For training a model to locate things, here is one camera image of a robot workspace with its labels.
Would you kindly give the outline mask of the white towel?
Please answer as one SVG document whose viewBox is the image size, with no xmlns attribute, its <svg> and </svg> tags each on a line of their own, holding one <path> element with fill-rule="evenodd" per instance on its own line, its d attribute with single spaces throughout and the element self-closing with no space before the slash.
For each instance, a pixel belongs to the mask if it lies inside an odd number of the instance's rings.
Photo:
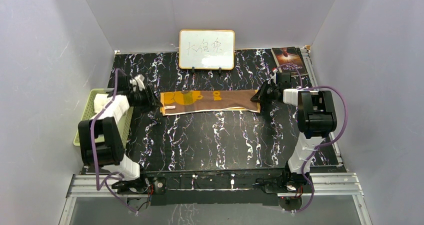
<svg viewBox="0 0 424 225">
<path fill-rule="evenodd" d="M 97 93 L 93 100 L 94 113 L 99 113 L 112 100 L 112 98 L 112 96 L 109 96 L 106 93 Z"/>
</svg>

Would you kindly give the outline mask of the brown and yellow cloth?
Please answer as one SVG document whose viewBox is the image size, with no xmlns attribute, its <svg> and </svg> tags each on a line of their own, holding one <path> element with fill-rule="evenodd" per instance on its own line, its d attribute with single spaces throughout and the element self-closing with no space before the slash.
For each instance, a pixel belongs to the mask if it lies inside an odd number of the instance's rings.
<svg viewBox="0 0 424 225">
<path fill-rule="evenodd" d="M 259 113 L 261 105 L 252 102 L 256 90 L 185 90 L 160 94 L 163 116 L 200 112 L 249 111 Z"/>
</svg>

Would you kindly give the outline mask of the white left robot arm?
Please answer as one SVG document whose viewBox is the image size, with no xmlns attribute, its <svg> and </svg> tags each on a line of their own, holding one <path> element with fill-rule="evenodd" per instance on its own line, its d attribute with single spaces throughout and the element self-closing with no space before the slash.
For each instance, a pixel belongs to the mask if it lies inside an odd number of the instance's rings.
<svg viewBox="0 0 424 225">
<path fill-rule="evenodd" d="M 153 87 L 141 74 L 131 78 L 119 72 L 115 88 L 97 93 L 91 104 L 93 114 L 78 124 L 83 163 L 117 173 L 130 180 L 135 192 L 144 193 L 149 188 L 149 179 L 141 174 L 140 165 L 125 155 L 119 123 L 129 117 L 131 108 L 149 112 L 162 106 Z"/>
</svg>

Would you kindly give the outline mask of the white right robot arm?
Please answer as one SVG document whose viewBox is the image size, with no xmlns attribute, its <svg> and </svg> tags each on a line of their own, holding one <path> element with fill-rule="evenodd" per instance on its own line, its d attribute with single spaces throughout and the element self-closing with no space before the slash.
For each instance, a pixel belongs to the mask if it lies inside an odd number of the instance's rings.
<svg viewBox="0 0 424 225">
<path fill-rule="evenodd" d="M 336 129 L 338 122 L 331 91 L 293 88 L 291 78 L 289 72 L 274 70 L 250 100 L 260 104 L 281 100 L 297 108 L 299 137 L 287 161 L 290 173 L 281 179 L 286 191 L 295 192 L 302 184 L 299 175 L 310 171 L 317 146 Z"/>
</svg>

